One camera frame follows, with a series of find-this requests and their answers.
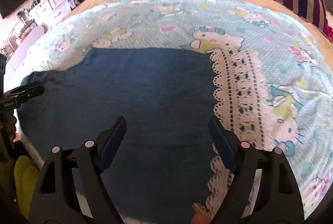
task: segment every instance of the lace trim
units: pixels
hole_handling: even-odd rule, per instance
[[[246,140],[259,149],[273,148],[270,110],[266,105],[268,92],[265,78],[260,73],[261,64],[257,53],[246,50],[216,49],[210,59],[214,62],[213,79],[217,89],[214,98],[214,114],[223,126],[233,131],[240,140]],[[206,200],[208,213],[213,217],[221,205],[234,178],[227,170],[213,144],[216,156],[210,162],[214,175],[208,182],[211,195]],[[261,172],[256,172],[249,201],[243,216],[249,215],[256,200]]]

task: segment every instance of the bed sheet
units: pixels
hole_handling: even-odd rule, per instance
[[[332,52],[329,41],[311,24],[303,24],[307,30],[294,18],[281,14],[283,10],[296,17],[270,0],[247,1],[272,5],[271,8],[281,11],[233,0],[107,1],[113,0],[87,0],[73,14],[102,4],[81,15],[67,17],[66,22],[37,42],[21,67],[22,77],[32,71],[67,69],[80,62],[91,47],[159,47],[211,52],[210,59],[217,74],[214,79],[217,90],[213,93],[217,105],[212,107],[215,115],[238,136],[244,131],[250,134],[247,139],[260,148],[283,148],[290,158],[302,192],[305,216],[308,216],[332,183],[332,73],[322,56],[328,58]],[[253,66],[244,71],[239,62]],[[232,92],[222,89],[230,82],[222,74],[228,65],[233,66],[235,78]],[[238,87],[237,73],[244,72],[248,76],[242,82],[248,81],[247,85]],[[255,86],[256,79],[265,81],[264,86],[259,83]],[[254,98],[244,96],[256,90],[263,104],[263,111],[259,113],[268,120],[258,120],[261,116],[258,111],[248,110],[256,104],[250,103]],[[240,120],[235,129],[233,116],[225,107],[221,108],[229,93],[238,103],[234,108]],[[243,114],[253,117],[249,120]],[[282,121],[285,127],[278,128],[276,124]],[[265,135],[256,136],[260,131],[254,129],[261,129]],[[287,132],[277,133],[274,129]],[[294,139],[288,135],[291,132],[296,133]],[[231,176],[225,173],[218,156],[212,159],[211,167],[215,175],[209,181],[212,195],[206,205],[214,214]]]

